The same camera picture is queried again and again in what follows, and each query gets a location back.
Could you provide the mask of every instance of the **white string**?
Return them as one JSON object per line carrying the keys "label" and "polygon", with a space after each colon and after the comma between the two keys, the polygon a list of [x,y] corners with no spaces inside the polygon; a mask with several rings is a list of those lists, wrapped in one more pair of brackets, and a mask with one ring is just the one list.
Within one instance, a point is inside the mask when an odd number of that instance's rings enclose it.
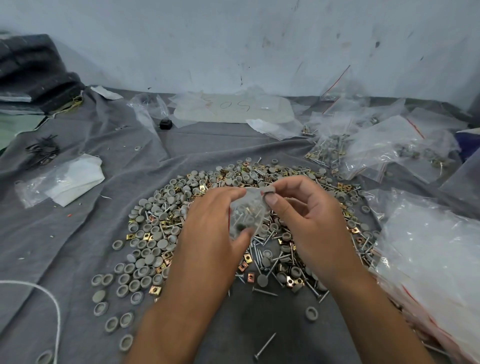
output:
{"label": "white string", "polygon": [[49,290],[43,288],[42,286],[39,286],[34,283],[30,282],[24,282],[22,280],[0,280],[0,284],[22,284],[24,286],[30,286],[34,288],[38,288],[39,290],[45,292],[48,297],[50,297],[55,304],[55,308],[57,309],[57,336],[55,338],[55,353],[53,356],[53,364],[57,364],[57,358],[59,354],[59,344],[60,344],[60,306],[57,300],[55,299],[55,296],[50,293]]}

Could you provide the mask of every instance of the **white wall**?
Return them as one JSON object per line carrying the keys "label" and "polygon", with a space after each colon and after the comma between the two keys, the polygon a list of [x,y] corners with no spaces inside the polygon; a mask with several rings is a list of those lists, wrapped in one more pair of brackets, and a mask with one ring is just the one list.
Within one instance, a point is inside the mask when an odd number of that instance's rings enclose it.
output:
{"label": "white wall", "polygon": [[1,0],[0,28],[50,34],[86,84],[318,95],[351,64],[372,96],[467,108],[479,14],[477,0]]}

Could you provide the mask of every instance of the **dark gray fabric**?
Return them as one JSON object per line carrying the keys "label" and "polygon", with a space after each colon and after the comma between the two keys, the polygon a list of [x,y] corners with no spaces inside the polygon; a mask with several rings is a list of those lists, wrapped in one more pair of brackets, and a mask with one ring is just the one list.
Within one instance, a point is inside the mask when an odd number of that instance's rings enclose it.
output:
{"label": "dark gray fabric", "polygon": [[[133,307],[129,296],[115,296],[115,279],[107,288],[107,313],[95,317],[92,295],[97,289],[90,280],[98,273],[113,273],[113,267],[132,250],[126,246],[116,252],[111,244],[125,239],[127,215],[140,198],[151,196],[178,174],[211,170],[246,157],[317,166],[302,158],[311,148],[304,139],[277,142],[246,124],[200,123],[160,131],[159,141],[136,121],[124,99],[107,101],[89,90],[84,98],[78,110],[19,135],[0,157],[0,279],[38,283],[57,297],[62,310],[59,363],[119,363],[123,358],[118,350],[120,338],[135,333],[153,298],[146,296],[141,305]],[[58,135],[59,157],[51,165],[22,171],[21,163],[27,158],[23,148],[50,134]],[[14,182],[29,180],[80,152],[102,158],[105,181],[65,208],[55,208],[47,200],[23,209]],[[271,244],[271,249],[278,254],[277,245]],[[251,285],[234,282],[231,297],[225,298],[210,325],[196,363],[250,363],[273,332],[277,336],[262,354],[263,363],[360,362],[331,296],[319,306],[308,288],[293,295],[271,279],[268,289],[279,297],[252,293]],[[1,285],[0,297],[2,363],[32,363],[45,349],[53,349],[56,313],[44,293]],[[315,323],[305,319],[309,305],[318,308]],[[135,312],[134,325],[106,334],[105,321],[128,311]]]}

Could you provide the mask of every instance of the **gray tablecloth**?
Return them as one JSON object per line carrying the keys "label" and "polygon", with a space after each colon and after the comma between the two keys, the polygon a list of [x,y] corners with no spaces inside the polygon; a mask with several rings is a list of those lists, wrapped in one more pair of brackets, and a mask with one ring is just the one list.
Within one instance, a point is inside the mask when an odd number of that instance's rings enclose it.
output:
{"label": "gray tablecloth", "polygon": [[[140,306],[133,307],[128,298],[115,296],[115,279],[107,288],[108,312],[95,317],[92,295],[96,289],[90,280],[95,274],[113,272],[132,250],[127,246],[114,251],[111,244],[125,239],[127,215],[140,198],[151,196],[178,174],[211,170],[246,157],[317,166],[302,158],[311,148],[304,139],[278,142],[246,124],[199,123],[160,131],[158,140],[138,123],[124,99],[107,101],[90,90],[84,98],[76,111],[17,136],[0,158],[0,279],[38,283],[57,297],[62,320],[59,363],[119,363],[123,358],[118,350],[120,338],[135,333],[153,298],[146,296]],[[48,166],[23,171],[28,157],[24,148],[50,134],[58,135],[55,140],[61,154]],[[51,200],[30,209],[22,207],[14,192],[15,181],[27,181],[83,152],[101,157],[104,182],[65,208],[55,207]],[[396,175],[403,176],[403,171]],[[430,194],[412,180],[394,177],[382,188],[397,185]],[[272,245],[272,249],[277,254],[278,247]],[[252,294],[251,285],[235,281],[231,297],[225,298],[209,327],[196,363],[250,363],[274,332],[277,336],[263,353],[263,363],[360,362],[331,296],[318,306],[307,288],[293,295],[271,280],[268,289],[280,296]],[[309,305],[318,307],[315,323],[304,317]],[[106,334],[106,319],[128,311],[135,312],[134,325]],[[2,363],[34,362],[42,351],[53,349],[55,330],[54,305],[44,293],[25,286],[0,286]]]}

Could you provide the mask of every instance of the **fingernail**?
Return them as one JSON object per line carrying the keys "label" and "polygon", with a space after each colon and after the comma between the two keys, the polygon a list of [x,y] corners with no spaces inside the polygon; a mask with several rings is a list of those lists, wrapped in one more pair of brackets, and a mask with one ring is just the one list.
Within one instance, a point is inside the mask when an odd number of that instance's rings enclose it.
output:
{"label": "fingernail", "polygon": [[276,194],[273,194],[273,193],[269,193],[269,194],[266,194],[265,197],[265,202],[267,202],[267,204],[270,206],[270,207],[273,207],[273,205],[276,204],[277,200],[278,200],[278,197]]}

